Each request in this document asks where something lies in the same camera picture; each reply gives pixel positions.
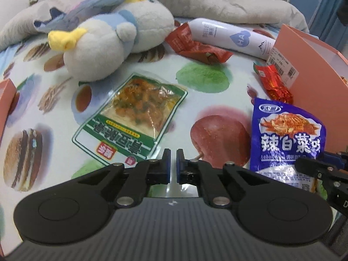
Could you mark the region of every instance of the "white duck plush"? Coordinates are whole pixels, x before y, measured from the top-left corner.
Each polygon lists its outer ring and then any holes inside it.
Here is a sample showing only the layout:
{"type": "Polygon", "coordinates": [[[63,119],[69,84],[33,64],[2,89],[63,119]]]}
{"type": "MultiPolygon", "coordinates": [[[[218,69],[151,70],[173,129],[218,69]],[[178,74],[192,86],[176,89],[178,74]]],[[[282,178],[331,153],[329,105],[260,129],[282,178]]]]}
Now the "white duck plush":
{"type": "Polygon", "coordinates": [[[110,14],[96,15],[71,32],[48,34],[52,50],[64,52],[68,72],[79,81],[112,74],[130,53],[161,44],[174,28],[174,18],[161,3],[125,0],[110,14]]]}

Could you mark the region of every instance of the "purple-blue food packet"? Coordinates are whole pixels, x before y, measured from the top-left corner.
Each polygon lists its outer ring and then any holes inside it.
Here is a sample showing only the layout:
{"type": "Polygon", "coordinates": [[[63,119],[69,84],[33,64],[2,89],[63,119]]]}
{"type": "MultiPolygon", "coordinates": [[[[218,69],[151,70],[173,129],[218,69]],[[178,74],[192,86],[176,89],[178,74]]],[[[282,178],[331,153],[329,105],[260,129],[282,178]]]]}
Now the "purple-blue food packet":
{"type": "Polygon", "coordinates": [[[314,191],[314,179],[294,164],[324,151],[326,129],[309,112],[278,101],[255,98],[250,170],[292,186],[314,191]]]}

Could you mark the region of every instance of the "pink box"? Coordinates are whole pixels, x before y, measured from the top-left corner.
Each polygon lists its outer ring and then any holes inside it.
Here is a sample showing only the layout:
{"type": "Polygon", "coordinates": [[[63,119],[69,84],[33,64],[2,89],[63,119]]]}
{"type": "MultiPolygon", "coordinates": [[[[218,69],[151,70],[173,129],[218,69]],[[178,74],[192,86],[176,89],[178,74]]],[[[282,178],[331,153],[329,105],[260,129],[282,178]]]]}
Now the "pink box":
{"type": "Polygon", "coordinates": [[[5,127],[8,110],[16,94],[16,87],[10,79],[0,82],[0,140],[5,127]]]}
{"type": "Polygon", "coordinates": [[[283,25],[267,64],[275,64],[294,97],[294,105],[326,126],[325,150],[348,146],[348,61],[315,37],[283,25]]]}

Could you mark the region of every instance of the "silver screw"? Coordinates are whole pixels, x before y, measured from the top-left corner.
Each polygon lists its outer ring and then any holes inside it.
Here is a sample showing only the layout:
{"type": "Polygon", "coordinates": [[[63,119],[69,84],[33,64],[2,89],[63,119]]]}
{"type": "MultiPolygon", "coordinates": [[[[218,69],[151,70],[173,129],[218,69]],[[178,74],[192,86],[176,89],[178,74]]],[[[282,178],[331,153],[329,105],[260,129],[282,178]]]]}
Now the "silver screw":
{"type": "Polygon", "coordinates": [[[219,196],[213,199],[213,203],[218,206],[225,206],[230,203],[230,200],[227,197],[219,196]]]}
{"type": "Polygon", "coordinates": [[[134,200],[132,197],[122,196],[119,199],[117,199],[116,202],[118,205],[129,206],[133,204],[134,200]]]}

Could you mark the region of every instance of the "shiny red wrapper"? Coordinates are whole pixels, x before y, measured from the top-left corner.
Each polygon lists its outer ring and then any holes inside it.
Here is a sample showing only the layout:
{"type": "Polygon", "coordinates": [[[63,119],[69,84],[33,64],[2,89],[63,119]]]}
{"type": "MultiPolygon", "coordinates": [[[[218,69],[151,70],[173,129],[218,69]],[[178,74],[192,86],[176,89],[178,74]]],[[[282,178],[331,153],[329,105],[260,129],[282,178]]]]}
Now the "shiny red wrapper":
{"type": "Polygon", "coordinates": [[[275,65],[263,67],[254,64],[254,71],[260,76],[262,85],[272,100],[293,104],[292,94],[282,82],[275,65]]]}
{"type": "Polygon", "coordinates": [[[224,49],[193,41],[187,22],[172,31],[167,36],[166,42],[175,53],[208,65],[224,63],[233,55],[224,49]]]}

